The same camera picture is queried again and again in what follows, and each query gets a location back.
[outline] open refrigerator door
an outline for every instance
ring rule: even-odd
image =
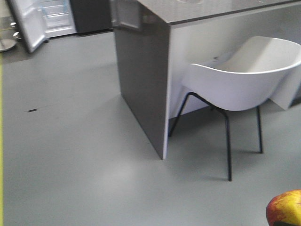
[[[7,0],[26,50],[51,37],[76,33],[69,0]]]

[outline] chair leg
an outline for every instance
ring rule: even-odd
[[[186,102],[187,102],[187,100],[188,100],[188,98],[189,98],[190,95],[192,95],[192,96],[196,97],[197,99],[203,101],[204,103],[208,104],[208,105],[211,107],[211,110],[213,110],[213,109],[217,110],[217,111],[218,111],[219,113],[221,113],[221,114],[224,116],[224,118],[225,118],[225,125],[226,125],[226,140],[227,140],[228,180],[229,180],[229,181],[232,181],[232,161],[231,161],[230,121],[229,121],[229,117],[228,117],[228,115],[226,114],[226,111],[225,111],[225,110],[223,110],[223,109],[221,109],[221,108],[219,108],[219,107],[217,107],[217,106],[211,104],[210,102],[208,102],[207,100],[205,100],[205,99],[203,99],[201,96],[199,96],[198,94],[196,94],[196,93],[194,93],[194,92],[189,92],[189,93],[186,94],[185,99],[183,100],[183,103],[182,103],[182,105],[181,105],[181,108],[180,108],[180,110],[179,110],[179,112],[178,112],[178,115],[177,115],[177,117],[176,117],[176,119],[175,119],[175,121],[174,121],[174,124],[173,124],[173,126],[172,126],[172,128],[171,128],[171,130],[170,130],[170,132],[169,132],[169,134],[168,134],[168,136],[169,136],[169,137],[172,136],[173,131],[174,131],[174,129],[175,129],[175,126],[177,125],[177,123],[178,123],[178,121],[179,121],[179,119],[180,119],[180,116],[181,116],[181,114],[182,114],[182,111],[183,111],[183,109],[184,109],[184,107],[185,107],[185,105],[186,105]]]
[[[226,139],[227,139],[227,160],[228,160],[228,180],[232,181],[232,160],[231,160],[231,139],[230,139],[230,121],[229,117],[226,114],[225,116],[226,122]]]
[[[176,117],[176,119],[175,119],[175,121],[174,121],[174,124],[173,124],[173,126],[171,127],[171,129],[170,129],[170,131],[169,131],[169,134],[168,134],[169,137],[171,137],[171,136],[173,135],[175,126],[178,124],[178,121],[179,121],[179,119],[180,119],[180,117],[181,117],[182,111],[183,111],[183,109],[184,109],[184,107],[185,107],[185,105],[186,105],[186,102],[187,102],[187,100],[188,100],[188,98],[189,98],[190,95],[192,95],[192,92],[189,92],[189,93],[186,94],[185,99],[183,100],[183,103],[182,103],[182,105],[181,105],[181,108],[180,108],[180,110],[179,110],[179,112],[178,112],[178,115],[177,115],[177,117]]]
[[[260,107],[256,107],[257,112],[257,124],[258,124],[258,137],[259,137],[259,153],[263,153],[263,142],[262,142],[262,129],[261,129],[261,115],[260,115]]]

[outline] chair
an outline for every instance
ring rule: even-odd
[[[283,39],[254,36],[225,63],[212,67],[190,64],[182,85],[191,90],[169,132],[172,135],[189,96],[223,114],[226,122],[228,180],[232,180],[230,122],[226,111],[256,107],[260,153],[263,153],[260,105],[290,70],[301,64],[301,45]]]

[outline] yellow floor line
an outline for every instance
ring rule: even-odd
[[[2,54],[0,53],[0,226],[3,226]]]

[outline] refrigerator shelf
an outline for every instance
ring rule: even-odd
[[[43,18],[48,29],[70,26],[70,13],[65,5],[43,7]]]

